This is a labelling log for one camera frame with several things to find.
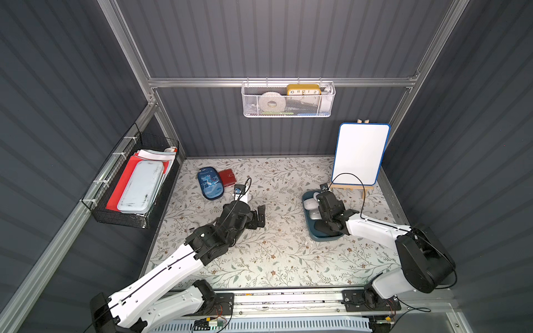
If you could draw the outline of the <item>white mouse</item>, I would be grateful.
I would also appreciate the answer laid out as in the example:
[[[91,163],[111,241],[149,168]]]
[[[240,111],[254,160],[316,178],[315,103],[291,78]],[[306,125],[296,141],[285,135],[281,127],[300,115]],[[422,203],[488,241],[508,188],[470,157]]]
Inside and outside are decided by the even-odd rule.
[[[311,220],[322,220],[321,213],[318,209],[315,210],[309,210],[308,216]]]

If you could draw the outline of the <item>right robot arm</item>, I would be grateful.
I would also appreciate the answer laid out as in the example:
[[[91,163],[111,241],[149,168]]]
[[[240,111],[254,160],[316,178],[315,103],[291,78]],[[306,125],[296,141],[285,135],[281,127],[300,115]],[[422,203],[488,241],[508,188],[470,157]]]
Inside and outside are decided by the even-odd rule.
[[[324,234],[343,234],[368,239],[396,252],[397,269],[379,273],[365,287],[367,298],[390,299],[408,291],[430,294],[442,288],[456,265],[430,228],[412,228],[375,220],[345,208],[331,191],[316,194],[321,218],[315,228]]]

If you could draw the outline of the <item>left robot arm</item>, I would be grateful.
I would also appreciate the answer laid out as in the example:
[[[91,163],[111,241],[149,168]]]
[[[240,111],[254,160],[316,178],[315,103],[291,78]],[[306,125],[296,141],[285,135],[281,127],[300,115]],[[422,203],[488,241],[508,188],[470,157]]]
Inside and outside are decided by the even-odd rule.
[[[98,294],[91,299],[89,327],[96,332],[150,332],[182,316],[210,314],[217,296],[206,280],[197,280],[173,296],[168,291],[226,255],[245,230],[265,224],[265,205],[256,210],[243,201],[224,205],[219,218],[194,229],[155,269],[110,296]]]

